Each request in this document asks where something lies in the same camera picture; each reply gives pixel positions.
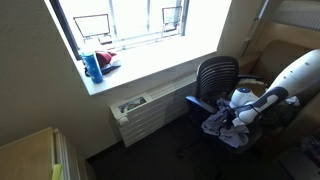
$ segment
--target clothing on chair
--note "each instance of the clothing on chair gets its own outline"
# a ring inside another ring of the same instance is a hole
[[[226,110],[228,101],[224,99],[217,100],[219,111],[208,117],[202,123],[202,129],[205,133],[218,136],[220,140],[227,143],[228,145],[238,148],[239,146],[246,145],[249,142],[249,138],[246,133],[249,133],[248,128],[243,126],[231,126],[229,129],[223,127],[223,120],[226,119],[223,113]]]

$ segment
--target white wall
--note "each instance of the white wall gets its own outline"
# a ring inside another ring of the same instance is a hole
[[[218,46],[218,55],[241,56],[245,39],[264,0],[233,0]]]
[[[195,71],[203,60],[90,97],[43,0],[2,1],[0,11],[0,145],[51,126],[92,156],[121,140],[109,104]]]

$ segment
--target chair wheel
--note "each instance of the chair wheel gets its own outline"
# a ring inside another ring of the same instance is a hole
[[[178,157],[179,159],[184,158],[184,153],[183,153],[182,150],[178,150],[178,151],[177,151],[177,157]]]

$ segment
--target chair backrest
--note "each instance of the chair backrest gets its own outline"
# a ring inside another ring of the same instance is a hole
[[[238,73],[238,61],[233,57],[217,56],[205,60],[198,67],[195,97],[228,96],[238,84]]]

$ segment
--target window sill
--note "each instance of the window sill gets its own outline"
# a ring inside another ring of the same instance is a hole
[[[104,75],[103,82],[99,84],[85,76],[82,61],[74,63],[89,95],[95,95],[213,53],[217,44],[218,40],[209,44],[183,37],[121,51],[112,59],[119,60],[121,67]]]

